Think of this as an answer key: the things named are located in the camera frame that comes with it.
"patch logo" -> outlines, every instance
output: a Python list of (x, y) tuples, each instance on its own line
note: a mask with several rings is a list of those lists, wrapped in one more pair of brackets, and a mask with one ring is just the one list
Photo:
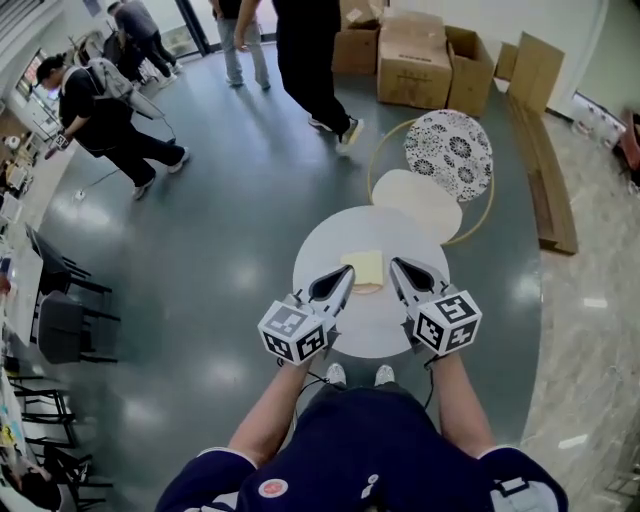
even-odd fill
[(287, 492), (288, 488), (289, 484), (284, 480), (272, 478), (271, 480), (267, 480), (260, 484), (260, 487), (258, 487), (258, 493), (263, 498), (278, 498)]

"black chair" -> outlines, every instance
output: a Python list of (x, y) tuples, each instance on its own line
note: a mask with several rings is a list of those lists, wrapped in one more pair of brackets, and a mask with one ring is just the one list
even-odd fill
[(35, 341), (49, 363), (118, 362), (117, 359), (109, 357), (83, 354), (83, 352), (95, 352), (91, 346), (91, 333), (83, 329), (85, 316), (120, 321), (116, 316), (85, 308), (60, 291), (53, 291), (42, 300), (38, 337)]
[(96, 293), (111, 292), (111, 288), (87, 281), (91, 274), (81, 269), (73, 260), (65, 258), (35, 229), (25, 224), (31, 247), (42, 258), (40, 291), (48, 295), (54, 290), (67, 293), (72, 284)]
[[(39, 423), (41, 425), (60, 425), (64, 428), (65, 434), (71, 447), (77, 446), (75, 433), (73, 432), (72, 423), (76, 419), (76, 415), (69, 412), (64, 401), (64, 396), (57, 389), (28, 389), (16, 381), (10, 381), (14, 387), (14, 394), (18, 400), (23, 398), (22, 402), (22, 421), (26, 423)], [(56, 413), (44, 413), (40, 411), (32, 412), (29, 405), (42, 403), (55, 407)]]
[[(39, 465), (44, 466), (45, 463), (45, 453), (43, 451), (43, 453), (39, 453), (36, 450), (36, 446), (51, 446), (57, 449), (57, 453), (60, 454), (61, 450), (59, 450), (59, 448), (68, 448), (68, 447), (64, 447), (64, 446), (60, 446), (60, 445), (55, 445), (53, 443), (40, 443), (40, 442), (33, 442), (33, 440), (27, 440), (27, 443), (29, 445), (29, 448), (31, 449), (31, 452), (33, 453), (33, 456), (35, 457), (36, 461), (38, 462)], [(65, 459), (65, 466), (72, 466), (75, 468), (80, 468), (80, 466), (82, 464), (84, 464), (85, 462), (91, 461), (93, 459), (93, 457), (91, 455), (86, 455), (82, 458), (77, 458), (77, 457), (73, 457), (72, 455), (69, 455), (68, 453), (62, 452), (61, 454), (62, 457), (64, 457)], [(108, 482), (95, 482), (95, 481), (91, 481), (91, 476), (90, 475), (86, 475), (85, 479), (82, 480), (79, 478), (79, 476), (67, 476), (64, 481), (58, 481), (58, 485), (59, 486), (67, 486), (69, 488), (71, 497), (74, 501), (75, 504), (75, 508), (76, 510), (89, 510), (90, 508), (92, 508), (94, 505), (98, 504), (98, 503), (105, 503), (106, 500), (104, 498), (96, 498), (95, 496), (93, 497), (81, 497), (80, 496), (80, 489), (82, 488), (113, 488), (113, 484), (112, 483), (108, 483)]]

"floral pattern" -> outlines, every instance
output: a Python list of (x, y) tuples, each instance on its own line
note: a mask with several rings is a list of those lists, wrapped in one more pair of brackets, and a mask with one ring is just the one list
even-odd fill
[(455, 110), (418, 119), (404, 143), (412, 171), (426, 174), (458, 201), (478, 197), (493, 176), (493, 151), (482, 126)]

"wooden plank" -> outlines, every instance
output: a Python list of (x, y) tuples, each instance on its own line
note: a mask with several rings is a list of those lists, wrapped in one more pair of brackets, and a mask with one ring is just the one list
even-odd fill
[(524, 124), (524, 114), (521, 105), (513, 98), (509, 98), (508, 104), (515, 128), (516, 141), (527, 168), (527, 177), (533, 199), (533, 210), (536, 218), (540, 246), (543, 249), (550, 249), (557, 244), (558, 240), (553, 231), (551, 211), (544, 190), (538, 158)]
[(540, 171), (551, 211), (553, 233), (558, 240), (556, 248), (567, 254), (578, 252), (578, 235), (573, 222), (571, 201), (562, 176), (560, 164), (542, 118), (527, 111), (529, 133), (540, 162)]

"hand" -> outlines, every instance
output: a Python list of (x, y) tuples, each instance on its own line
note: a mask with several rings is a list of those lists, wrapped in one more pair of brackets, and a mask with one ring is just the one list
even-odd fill
[(248, 52), (249, 48), (244, 44), (244, 34), (240, 34), (236, 32), (233, 36), (233, 45), (236, 47), (236, 50), (241, 52)]

